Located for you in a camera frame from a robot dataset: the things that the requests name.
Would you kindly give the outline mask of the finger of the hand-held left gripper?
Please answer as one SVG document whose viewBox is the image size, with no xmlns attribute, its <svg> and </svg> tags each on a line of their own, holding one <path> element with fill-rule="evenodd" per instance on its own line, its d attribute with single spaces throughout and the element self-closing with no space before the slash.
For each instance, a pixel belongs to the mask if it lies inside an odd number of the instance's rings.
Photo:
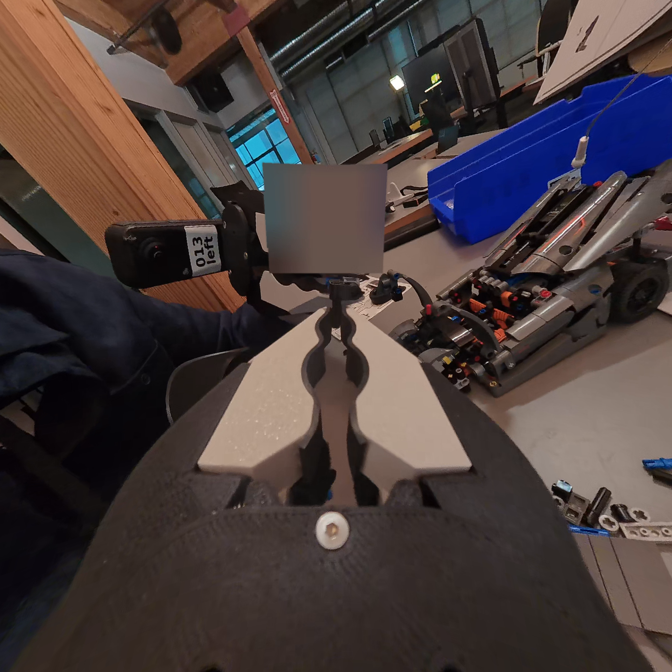
<svg viewBox="0 0 672 672">
<path fill-rule="evenodd" d="M 291 273 L 272 273 L 272 277 L 282 286 L 296 286 L 304 292 L 317 291 L 319 293 L 328 293 L 327 281 L 322 275 L 315 274 L 291 274 Z"/>
</svg>

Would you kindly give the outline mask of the grey lego car model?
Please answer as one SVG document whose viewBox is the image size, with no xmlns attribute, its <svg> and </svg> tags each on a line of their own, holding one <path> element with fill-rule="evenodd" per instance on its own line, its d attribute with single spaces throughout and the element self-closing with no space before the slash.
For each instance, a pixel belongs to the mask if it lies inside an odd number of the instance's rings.
<svg viewBox="0 0 672 672">
<path fill-rule="evenodd" d="M 459 390 L 501 397 L 598 340 L 610 323 L 653 314 L 671 291 L 671 250 L 645 245 L 671 230 L 671 160 L 583 184 L 568 176 L 511 226 L 484 263 L 391 332 Z"/>
</svg>

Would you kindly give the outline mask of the open instruction booklet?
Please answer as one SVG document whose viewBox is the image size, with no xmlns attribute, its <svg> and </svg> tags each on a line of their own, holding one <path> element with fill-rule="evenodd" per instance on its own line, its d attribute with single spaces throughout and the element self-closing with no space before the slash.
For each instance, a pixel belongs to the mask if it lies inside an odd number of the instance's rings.
<svg viewBox="0 0 672 672">
<path fill-rule="evenodd" d="M 534 104 L 670 31 L 670 1 L 577 1 Z"/>
</svg>

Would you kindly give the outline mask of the blue plastic bin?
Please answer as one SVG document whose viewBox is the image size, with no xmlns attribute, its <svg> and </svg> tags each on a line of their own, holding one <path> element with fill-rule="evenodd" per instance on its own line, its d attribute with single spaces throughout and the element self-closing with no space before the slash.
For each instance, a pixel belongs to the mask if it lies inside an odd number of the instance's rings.
<svg viewBox="0 0 672 672">
<path fill-rule="evenodd" d="M 441 225 L 470 244 L 506 231 L 572 170 L 579 139 L 630 77 L 587 86 L 427 174 L 428 202 Z M 584 183 L 653 169 L 671 158 L 671 76 L 642 75 L 589 134 Z"/>
</svg>

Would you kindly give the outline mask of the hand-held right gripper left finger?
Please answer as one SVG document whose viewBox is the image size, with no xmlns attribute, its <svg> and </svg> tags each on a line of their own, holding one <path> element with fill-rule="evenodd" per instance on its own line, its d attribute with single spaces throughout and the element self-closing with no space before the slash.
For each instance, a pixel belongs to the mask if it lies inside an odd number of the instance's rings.
<svg viewBox="0 0 672 672">
<path fill-rule="evenodd" d="M 326 370 L 329 310 L 320 308 L 248 364 L 197 466 L 247 476 L 298 505 L 321 505 L 331 459 L 315 388 Z"/>
</svg>

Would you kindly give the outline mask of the person's left forearm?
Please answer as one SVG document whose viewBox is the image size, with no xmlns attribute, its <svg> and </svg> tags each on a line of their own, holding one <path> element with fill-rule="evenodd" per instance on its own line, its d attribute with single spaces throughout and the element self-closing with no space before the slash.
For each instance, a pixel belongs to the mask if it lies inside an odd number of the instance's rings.
<svg viewBox="0 0 672 672">
<path fill-rule="evenodd" d="M 140 321 L 173 364 L 219 352 L 245 349 L 256 355 L 282 338 L 292 324 L 260 313 L 248 303 L 231 313 L 166 303 L 133 290 L 127 298 Z"/>
</svg>

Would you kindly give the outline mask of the black lego assembly blue pins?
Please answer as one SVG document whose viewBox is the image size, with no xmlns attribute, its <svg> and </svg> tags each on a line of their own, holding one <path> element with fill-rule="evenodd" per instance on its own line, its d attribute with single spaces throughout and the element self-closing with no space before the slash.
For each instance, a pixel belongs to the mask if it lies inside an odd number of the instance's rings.
<svg viewBox="0 0 672 672">
<path fill-rule="evenodd" d="M 324 277 L 325 292 L 332 302 L 355 302 L 363 297 L 362 284 L 368 275 L 328 275 Z"/>
</svg>

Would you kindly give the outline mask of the black monitor screen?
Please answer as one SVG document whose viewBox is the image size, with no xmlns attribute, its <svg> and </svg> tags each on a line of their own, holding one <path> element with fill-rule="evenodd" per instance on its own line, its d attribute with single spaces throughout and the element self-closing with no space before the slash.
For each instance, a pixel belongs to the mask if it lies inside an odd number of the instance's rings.
<svg viewBox="0 0 672 672">
<path fill-rule="evenodd" d="M 461 104 L 458 85 L 443 45 L 404 65 L 402 78 L 406 84 L 411 108 L 417 115 L 420 114 L 421 103 L 434 97 L 447 103 L 451 111 Z"/>
</svg>

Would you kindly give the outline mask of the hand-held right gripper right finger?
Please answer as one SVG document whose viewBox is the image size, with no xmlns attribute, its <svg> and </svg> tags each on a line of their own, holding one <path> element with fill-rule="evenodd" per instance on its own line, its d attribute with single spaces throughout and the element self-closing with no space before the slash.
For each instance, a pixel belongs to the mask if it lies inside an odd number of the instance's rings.
<svg viewBox="0 0 672 672">
<path fill-rule="evenodd" d="M 348 461 L 358 505 L 376 505 L 396 483 L 467 473 L 472 462 L 427 372 L 414 355 L 357 313 L 356 396 Z"/>
</svg>

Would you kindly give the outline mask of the large window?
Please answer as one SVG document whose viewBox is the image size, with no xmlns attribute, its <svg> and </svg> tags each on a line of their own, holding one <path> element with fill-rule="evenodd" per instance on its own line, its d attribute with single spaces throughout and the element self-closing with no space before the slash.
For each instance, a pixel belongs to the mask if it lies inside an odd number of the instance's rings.
<svg viewBox="0 0 672 672">
<path fill-rule="evenodd" d="M 264 190 L 264 165 L 299 164 L 297 155 L 281 120 L 269 109 L 249 120 L 241 120 L 227 129 L 227 135 L 258 190 Z"/>
</svg>

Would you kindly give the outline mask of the scattered small lego parts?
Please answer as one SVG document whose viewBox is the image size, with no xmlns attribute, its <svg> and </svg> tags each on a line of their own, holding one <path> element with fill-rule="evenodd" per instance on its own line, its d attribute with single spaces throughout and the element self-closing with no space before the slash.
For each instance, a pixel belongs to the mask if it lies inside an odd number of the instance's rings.
<svg viewBox="0 0 672 672">
<path fill-rule="evenodd" d="M 656 519 L 644 507 L 621 503 L 607 487 L 586 498 L 559 479 L 551 483 L 550 492 L 572 533 L 671 545 L 670 516 Z"/>
</svg>

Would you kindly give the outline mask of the white sticker sheet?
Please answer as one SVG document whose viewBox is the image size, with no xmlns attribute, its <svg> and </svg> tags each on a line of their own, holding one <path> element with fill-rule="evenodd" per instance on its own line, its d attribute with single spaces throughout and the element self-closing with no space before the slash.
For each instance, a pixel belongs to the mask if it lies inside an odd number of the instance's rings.
<svg viewBox="0 0 672 672">
<path fill-rule="evenodd" d="M 377 287 L 379 278 L 373 275 L 368 275 L 365 280 L 362 280 L 359 283 L 359 288 L 362 291 L 362 295 L 358 297 L 355 301 L 349 304 L 349 307 L 355 311 L 355 313 L 364 316 L 366 319 L 370 320 L 375 315 L 382 312 L 385 308 L 399 303 L 404 295 L 409 291 L 412 292 L 411 285 L 405 280 L 399 280 L 398 286 L 401 291 L 399 299 L 388 299 L 387 301 L 381 304 L 374 304 L 370 298 L 372 291 Z"/>
</svg>

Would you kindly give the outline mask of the wooden background desk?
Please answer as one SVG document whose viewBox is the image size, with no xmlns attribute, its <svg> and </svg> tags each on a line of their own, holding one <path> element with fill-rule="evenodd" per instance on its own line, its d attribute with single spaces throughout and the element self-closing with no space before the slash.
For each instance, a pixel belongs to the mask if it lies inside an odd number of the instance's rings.
<svg viewBox="0 0 672 672">
<path fill-rule="evenodd" d="M 357 164 L 385 164 L 392 167 L 433 144 L 435 144 L 433 132 L 430 128 L 427 128 L 402 140 L 394 141 L 388 147 L 361 159 Z"/>
</svg>

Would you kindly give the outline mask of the wood edged background table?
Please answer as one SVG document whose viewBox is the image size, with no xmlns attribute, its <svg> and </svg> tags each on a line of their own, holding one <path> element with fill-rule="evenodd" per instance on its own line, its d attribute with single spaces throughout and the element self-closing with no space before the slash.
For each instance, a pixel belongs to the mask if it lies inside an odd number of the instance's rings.
<svg viewBox="0 0 672 672">
<path fill-rule="evenodd" d="M 427 188 L 427 174 L 433 168 L 444 163 L 443 158 L 409 158 L 391 167 L 387 171 L 388 188 L 395 184 L 399 189 L 418 187 L 420 191 Z M 402 204 L 395 206 L 392 213 L 385 215 L 384 251 L 404 244 L 415 235 L 423 235 L 427 229 L 432 230 L 436 224 L 432 206 L 426 199 L 413 207 L 405 208 Z"/>
</svg>

